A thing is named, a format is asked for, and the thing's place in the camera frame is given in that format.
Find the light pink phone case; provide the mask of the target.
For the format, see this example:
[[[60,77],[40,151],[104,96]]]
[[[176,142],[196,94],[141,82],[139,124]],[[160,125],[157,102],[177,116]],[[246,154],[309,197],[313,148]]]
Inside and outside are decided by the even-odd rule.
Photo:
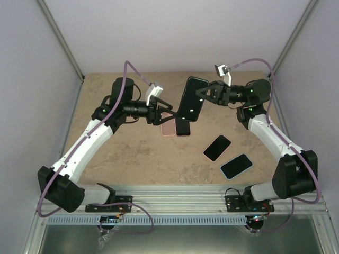
[[[162,136],[169,137],[176,135],[175,119],[170,119],[160,125]]]

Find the black smartphone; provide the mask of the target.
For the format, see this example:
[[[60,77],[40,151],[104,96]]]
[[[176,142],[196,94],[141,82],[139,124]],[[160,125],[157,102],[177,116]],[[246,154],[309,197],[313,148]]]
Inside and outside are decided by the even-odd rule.
[[[178,137],[188,137],[191,134],[190,130],[190,122],[181,119],[181,118],[176,118],[175,119],[175,127],[176,127],[176,135]]]

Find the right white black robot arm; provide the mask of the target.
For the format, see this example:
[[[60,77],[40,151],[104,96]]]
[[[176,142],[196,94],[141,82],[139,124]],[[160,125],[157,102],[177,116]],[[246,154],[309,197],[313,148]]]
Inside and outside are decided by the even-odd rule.
[[[238,121],[262,141],[278,162],[271,181],[245,188],[243,205],[249,211],[256,211],[262,201],[299,200],[299,195],[313,191],[317,192],[313,203],[320,199],[317,155],[293,143],[270,119],[263,104],[270,100],[271,92],[271,83],[265,79],[250,81],[245,86],[216,80],[195,91],[198,97],[216,105],[241,103],[236,108]]]

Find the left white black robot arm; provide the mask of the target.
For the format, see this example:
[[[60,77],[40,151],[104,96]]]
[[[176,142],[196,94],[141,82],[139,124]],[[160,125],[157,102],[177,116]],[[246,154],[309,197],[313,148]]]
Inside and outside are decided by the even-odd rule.
[[[104,211],[114,209],[117,198],[113,188],[101,183],[88,187],[78,185],[86,165],[118,128],[126,124],[128,117],[134,120],[145,118],[148,124],[158,126],[175,116],[173,107],[159,98],[163,91],[161,85],[150,84],[144,101],[133,99],[136,86],[130,78],[117,78],[111,94],[105,96],[95,109],[85,131],[73,146],[50,168],[43,166],[39,169],[40,216],[43,216],[41,209],[44,200],[69,213],[82,205],[99,206]]]

